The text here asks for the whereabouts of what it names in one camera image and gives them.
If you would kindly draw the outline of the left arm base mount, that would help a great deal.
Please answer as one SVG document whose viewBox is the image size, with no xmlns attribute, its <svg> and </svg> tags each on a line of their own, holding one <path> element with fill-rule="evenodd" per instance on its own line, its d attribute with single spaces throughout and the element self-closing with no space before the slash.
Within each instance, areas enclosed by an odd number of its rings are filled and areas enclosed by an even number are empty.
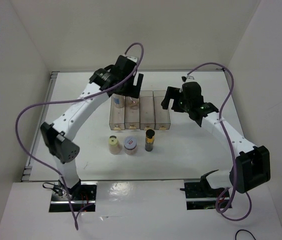
<svg viewBox="0 0 282 240">
<path fill-rule="evenodd" d="M 44 182 L 42 187 L 52 191 L 49 205 L 50 213 L 71 211 L 67 193 L 62 189 L 59 182 Z M 81 185 L 69 196 L 74 212 L 94 212 L 96 210 L 97 182 L 82 181 Z"/>
</svg>

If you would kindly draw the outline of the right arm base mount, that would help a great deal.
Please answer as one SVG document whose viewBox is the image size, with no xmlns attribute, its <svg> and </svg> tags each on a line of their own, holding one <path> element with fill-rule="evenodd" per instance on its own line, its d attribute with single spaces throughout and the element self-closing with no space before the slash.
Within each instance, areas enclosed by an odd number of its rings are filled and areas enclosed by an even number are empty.
<svg viewBox="0 0 282 240">
<path fill-rule="evenodd" d="M 224 188 L 205 189 L 199 179 L 192 179 L 185 180 L 179 190 L 185 195 L 186 209 L 189 211 L 215 209 L 217 197 L 224 191 Z"/>
</svg>

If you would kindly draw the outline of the pink-lid spice jar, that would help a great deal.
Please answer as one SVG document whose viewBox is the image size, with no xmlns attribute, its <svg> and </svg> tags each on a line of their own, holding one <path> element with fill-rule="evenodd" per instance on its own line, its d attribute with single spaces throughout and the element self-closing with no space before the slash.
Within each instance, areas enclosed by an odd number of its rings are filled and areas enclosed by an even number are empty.
<svg viewBox="0 0 282 240">
<path fill-rule="evenodd" d="M 126 98 L 126 105 L 129 109 L 137 110 L 140 106 L 140 101 L 138 98 L 127 97 Z"/>
</svg>

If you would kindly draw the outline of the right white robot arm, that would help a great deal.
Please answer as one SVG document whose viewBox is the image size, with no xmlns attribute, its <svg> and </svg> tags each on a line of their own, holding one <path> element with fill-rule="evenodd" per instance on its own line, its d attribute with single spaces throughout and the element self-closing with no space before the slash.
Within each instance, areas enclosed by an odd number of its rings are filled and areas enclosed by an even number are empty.
<svg viewBox="0 0 282 240">
<path fill-rule="evenodd" d="M 230 170 L 217 169 L 201 176 L 200 191 L 204 196 L 210 197 L 221 188 L 235 188 L 244 194 L 271 179 L 269 150 L 247 140 L 220 115 L 216 106 L 205 102 L 197 82 L 186 82 L 180 88 L 169 86 L 161 106 L 164 110 L 172 106 L 175 112 L 187 113 L 234 158 Z"/>
</svg>

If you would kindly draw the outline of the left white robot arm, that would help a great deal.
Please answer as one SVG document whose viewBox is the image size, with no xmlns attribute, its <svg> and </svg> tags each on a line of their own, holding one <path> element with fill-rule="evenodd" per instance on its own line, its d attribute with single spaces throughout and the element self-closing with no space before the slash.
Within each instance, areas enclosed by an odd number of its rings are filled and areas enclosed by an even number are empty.
<svg viewBox="0 0 282 240">
<path fill-rule="evenodd" d="M 112 94 L 136 97 L 140 93 L 143 75 L 136 74 L 140 62 L 140 58 L 120 55 L 115 64 L 96 70 L 78 99 L 59 118 L 41 124 L 44 144 L 60 175 L 62 193 L 69 200 L 75 200 L 81 193 L 75 162 L 80 148 L 73 142 L 77 132 Z"/>
</svg>

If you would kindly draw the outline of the tall silver-lid blue-label spice jar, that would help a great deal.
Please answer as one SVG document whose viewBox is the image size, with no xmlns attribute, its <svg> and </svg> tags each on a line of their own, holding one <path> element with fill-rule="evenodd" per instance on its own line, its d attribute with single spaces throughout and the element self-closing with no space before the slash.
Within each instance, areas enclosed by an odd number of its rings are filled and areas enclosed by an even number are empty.
<svg viewBox="0 0 282 240">
<path fill-rule="evenodd" d="M 125 97 L 119 94 L 112 95 L 112 101 L 116 108 L 121 109 L 125 107 Z"/>
</svg>

